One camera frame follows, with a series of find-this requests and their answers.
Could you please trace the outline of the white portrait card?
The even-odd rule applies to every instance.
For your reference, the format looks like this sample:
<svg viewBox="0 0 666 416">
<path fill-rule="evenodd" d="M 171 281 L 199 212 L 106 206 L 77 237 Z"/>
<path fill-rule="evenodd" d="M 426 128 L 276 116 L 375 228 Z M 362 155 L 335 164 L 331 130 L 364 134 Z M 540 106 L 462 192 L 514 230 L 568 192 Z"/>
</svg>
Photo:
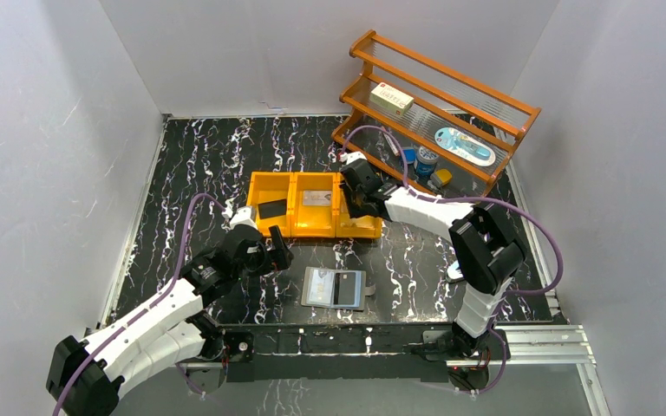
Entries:
<svg viewBox="0 0 666 416">
<path fill-rule="evenodd" d="M 308 302 L 315 305 L 330 305 L 333 299 L 335 273 L 313 270 L 310 275 Z"/>
</svg>

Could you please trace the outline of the yellow plastic triple bin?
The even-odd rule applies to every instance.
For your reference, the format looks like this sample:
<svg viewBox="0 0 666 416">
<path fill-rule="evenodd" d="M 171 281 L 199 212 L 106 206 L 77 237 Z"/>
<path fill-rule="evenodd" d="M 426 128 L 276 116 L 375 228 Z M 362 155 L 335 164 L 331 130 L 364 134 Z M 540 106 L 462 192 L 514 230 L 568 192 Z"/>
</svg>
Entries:
<svg viewBox="0 0 666 416">
<path fill-rule="evenodd" d="M 382 220 L 371 216 L 349 216 L 338 172 L 253 172 L 246 203 L 257 210 L 258 230 L 266 237 L 277 225 L 283 237 L 302 238 L 363 238 L 377 239 L 382 235 Z M 302 206 L 305 190 L 332 191 L 331 206 Z M 287 200 L 284 217 L 260 219 L 258 204 Z"/>
</svg>

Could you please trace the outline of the grey card holder wallet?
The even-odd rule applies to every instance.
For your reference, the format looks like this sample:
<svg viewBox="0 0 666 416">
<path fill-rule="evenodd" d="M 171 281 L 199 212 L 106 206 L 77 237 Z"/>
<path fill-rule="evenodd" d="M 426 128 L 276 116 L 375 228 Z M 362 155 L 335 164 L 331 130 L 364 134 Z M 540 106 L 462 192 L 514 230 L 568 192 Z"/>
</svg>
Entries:
<svg viewBox="0 0 666 416">
<path fill-rule="evenodd" d="M 367 284 L 364 271 L 307 267 L 300 303 L 312 308 L 364 311 L 366 300 L 375 291 L 374 284 Z"/>
</svg>

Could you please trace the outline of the black credit card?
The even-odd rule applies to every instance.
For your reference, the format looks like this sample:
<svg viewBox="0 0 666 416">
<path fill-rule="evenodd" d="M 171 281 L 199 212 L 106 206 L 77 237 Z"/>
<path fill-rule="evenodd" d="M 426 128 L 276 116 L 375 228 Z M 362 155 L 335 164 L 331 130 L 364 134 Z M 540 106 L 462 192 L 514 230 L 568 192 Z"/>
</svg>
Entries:
<svg viewBox="0 0 666 416">
<path fill-rule="evenodd" d="M 344 308 L 353 307 L 357 300 L 357 287 L 356 273 L 336 273 L 333 304 Z"/>
</svg>

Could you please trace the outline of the orange wooden shelf rack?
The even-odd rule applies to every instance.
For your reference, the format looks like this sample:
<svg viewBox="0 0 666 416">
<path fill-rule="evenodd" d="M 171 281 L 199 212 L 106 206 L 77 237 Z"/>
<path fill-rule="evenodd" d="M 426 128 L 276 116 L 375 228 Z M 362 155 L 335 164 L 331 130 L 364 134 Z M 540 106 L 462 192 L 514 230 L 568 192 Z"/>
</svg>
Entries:
<svg viewBox="0 0 666 416">
<path fill-rule="evenodd" d="M 401 179 L 402 163 L 384 152 L 387 141 L 377 128 L 389 130 L 403 146 L 426 146 L 440 155 L 437 168 L 448 169 L 453 179 L 443 189 L 410 173 L 418 190 L 446 196 L 486 196 L 499 182 L 519 145 L 540 115 L 540 108 L 519 101 L 400 43 L 366 32 L 349 48 L 349 55 L 362 63 L 356 79 L 340 94 L 351 108 L 349 117 L 334 130 L 332 138 L 346 150 L 362 152 L 378 169 Z M 396 115 L 369 101 L 379 82 L 412 96 L 404 115 Z M 374 129 L 356 133 L 372 124 Z M 444 150 L 434 141 L 443 127 L 453 127 L 490 147 L 496 161 L 487 167 L 473 165 Z"/>
</svg>

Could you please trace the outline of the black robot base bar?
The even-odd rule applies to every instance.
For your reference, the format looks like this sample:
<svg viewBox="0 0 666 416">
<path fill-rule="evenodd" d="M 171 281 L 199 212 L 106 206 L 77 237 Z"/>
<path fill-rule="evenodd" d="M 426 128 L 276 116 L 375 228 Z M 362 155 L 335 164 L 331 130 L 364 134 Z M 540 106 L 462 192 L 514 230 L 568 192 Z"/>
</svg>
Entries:
<svg viewBox="0 0 666 416">
<path fill-rule="evenodd" d="M 486 350 L 452 323 L 225 325 L 233 382 L 418 379 L 443 382 Z"/>
</svg>

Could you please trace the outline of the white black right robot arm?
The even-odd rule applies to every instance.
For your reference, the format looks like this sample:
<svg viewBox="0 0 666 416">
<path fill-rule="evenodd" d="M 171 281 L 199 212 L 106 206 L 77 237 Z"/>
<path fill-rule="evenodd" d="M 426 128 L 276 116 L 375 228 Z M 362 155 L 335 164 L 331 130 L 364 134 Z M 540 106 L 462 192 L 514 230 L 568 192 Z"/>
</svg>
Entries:
<svg viewBox="0 0 666 416">
<path fill-rule="evenodd" d="M 449 239 L 466 293 L 454 319 L 454 349 L 466 359 L 488 346 L 487 330 L 527 248 L 506 216 L 506 204 L 447 202 L 383 181 L 361 153 L 341 157 L 349 215 L 414 226 Z"/>
</svg>

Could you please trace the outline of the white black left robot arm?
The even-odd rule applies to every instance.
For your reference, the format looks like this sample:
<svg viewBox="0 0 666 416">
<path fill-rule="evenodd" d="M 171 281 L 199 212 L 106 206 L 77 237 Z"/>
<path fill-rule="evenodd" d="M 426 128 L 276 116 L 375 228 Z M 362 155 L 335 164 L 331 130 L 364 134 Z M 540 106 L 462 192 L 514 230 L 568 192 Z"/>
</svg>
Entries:
<svg viewBox="0 0 666 416">
<path fill-rule="evenodd" d="M 255 227 L 235 226 L 134 311 L 82 340 L 60 341 L 46 381 L 53 413 L 109 415 L 130 390 L 168 367 L 228 358 L 232 344 L 206 310 L 241 280 L 291 266 L 282 231 L 274 225 L 269 232 L 267 248 Z"/>
</svg>

